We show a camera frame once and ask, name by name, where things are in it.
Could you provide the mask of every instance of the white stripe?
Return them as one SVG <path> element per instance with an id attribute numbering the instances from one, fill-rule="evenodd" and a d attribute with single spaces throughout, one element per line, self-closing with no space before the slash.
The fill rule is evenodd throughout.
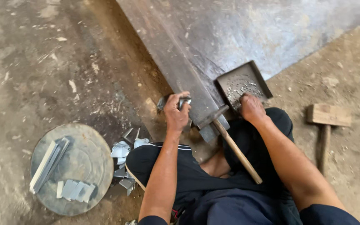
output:
<path id="1" fill-rule="evenodd" d="M 157 146 L 157 145 L 154 145 L 154 144 L 151 144 L 151 143 L 146 144 L 146 145 L 152 145 L 152 146 L 155 146 L 155 147 L 161 147 L 162 148 L 162 146 Z M 179 150 L 191 150 L 191 147 L 189 149 L 181 149 L 181 148 L 177 148 L 177 149 L 179 149 Z"/>

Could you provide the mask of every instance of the round metal plate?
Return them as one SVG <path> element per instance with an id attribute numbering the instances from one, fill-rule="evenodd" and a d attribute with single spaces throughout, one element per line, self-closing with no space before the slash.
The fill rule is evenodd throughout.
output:
<path id="1" fill-rule="evenodd" d="M 74 216 L 92 209 L 106 194 L 113 178 L 113 160 L 103 137 L 92 127 L 71 123 L 58 126 L 38 142 L 31 160 L 31 177 L 37 171 L 51 141 L 66 137 L 70 144 L 51 177 L 37 193 L 37 198 L 49 210 Z M 67 179 L 94 184 L 96 189 L 88 203 L 56 198 L 58 181 Z"/>

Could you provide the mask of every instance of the metal tray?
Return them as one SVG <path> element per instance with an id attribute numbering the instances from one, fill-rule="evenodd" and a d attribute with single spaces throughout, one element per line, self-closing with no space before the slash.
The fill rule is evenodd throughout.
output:
<path id="1" fill-rule="evenodd" d="M 236 112 L 241 107 L 240 97 L 244 92 L 258 97 L 261 102 L 273 97 L 254 61 L 221 75 L 217 82 Z"/>

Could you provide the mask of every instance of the forearm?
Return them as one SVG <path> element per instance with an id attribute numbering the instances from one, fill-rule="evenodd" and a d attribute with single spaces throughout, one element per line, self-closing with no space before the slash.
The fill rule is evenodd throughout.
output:
<path id="1" fill-rule="evenodd" d="M 299 210 L 313 203 L 344 209 L 333 187 L 313 163 L 265 116 L 253 124 L 262 136 L 280 179 L 291 192 Z"/>
<path id="2" fill-rule="evenodd" d="M 180 134 L 167 132 L 145 190 L 139 220 L 156 215 L 170 222 L 177 186 L 177 149 Z"/>

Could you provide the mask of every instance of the dark trousers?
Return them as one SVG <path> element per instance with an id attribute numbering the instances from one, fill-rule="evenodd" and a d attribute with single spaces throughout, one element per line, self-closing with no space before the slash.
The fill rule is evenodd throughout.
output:
<path id="1" fill-rule="evenodd" d="M 266 114 L 284 135 L 294 141 L 292 121 L 286 112 L 278 108 L 269 108 L 266 109 Z M 209 191 L 238 188 L 261 192 L 279 199 L 289 207 L 287 211 L 297 216 L 298 211 L 290 193 L 280 181 L 257 129 L 243 119 L 232 120 L 229 124 L 229 135 L 251 162 L 263 183 L 255 184 L 226 141 L 223 141 L 224 155 L 233 174 L 227 179 L 208 175 L 201 169 L 191 150 L 188 150 L 190 148 L 180 145 L 177 159 L 177 190 L 173 209 L 181 210 Z M 127 156 L 126 165 L 128 169 L 144 186 L 147 185 L 152 168 L 159 155 L 160 146 L 162 146 L 161 143 L 140 146 Z"/>

